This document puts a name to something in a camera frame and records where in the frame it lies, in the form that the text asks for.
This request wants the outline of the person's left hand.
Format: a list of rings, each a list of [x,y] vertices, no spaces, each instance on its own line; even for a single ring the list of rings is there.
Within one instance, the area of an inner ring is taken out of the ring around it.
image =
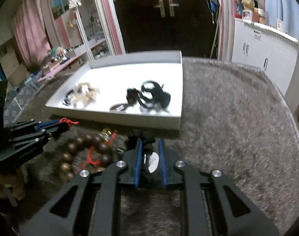
[[[20,171],[16,171],[14,174],[9,175],[0,174],[0,198],[6,197],[3,187],[9,186],[12,188],[12,196],[21,200],[25,196],[24,184],[24,175]]]

